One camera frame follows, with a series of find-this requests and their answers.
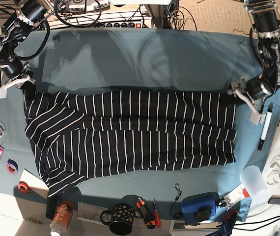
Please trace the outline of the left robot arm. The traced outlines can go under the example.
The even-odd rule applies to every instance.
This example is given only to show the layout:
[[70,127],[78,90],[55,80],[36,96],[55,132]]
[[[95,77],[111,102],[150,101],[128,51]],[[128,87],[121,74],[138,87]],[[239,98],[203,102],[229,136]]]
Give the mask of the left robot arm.
[[280,11],[275,0],[246,0],[244,7],[252,24],[250,35],[257,36],[257,43],[250,38],[250,45],[262,73],[232,82],[227,93],[247,104],[252,111],[250,121],[259,124],[265,119],[266,99],[280,89]]

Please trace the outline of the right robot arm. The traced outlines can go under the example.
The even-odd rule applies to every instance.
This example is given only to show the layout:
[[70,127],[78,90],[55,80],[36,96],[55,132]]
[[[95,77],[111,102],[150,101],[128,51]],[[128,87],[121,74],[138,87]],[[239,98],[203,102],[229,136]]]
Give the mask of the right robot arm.
[[[54,12],[48,0],[16,0],[15,4],[20,8],[0,27],[0,99],[7,97],[7,90],[11,87],[21,89],[30,96],[36,94],[35,80],[33,73],[28,70],[28,61],[43,50],[50,34],[47,19]],[[18,56],[15,49],[19,43],[41,25],[46,26],[46,35],[40,48],[31,56]]]

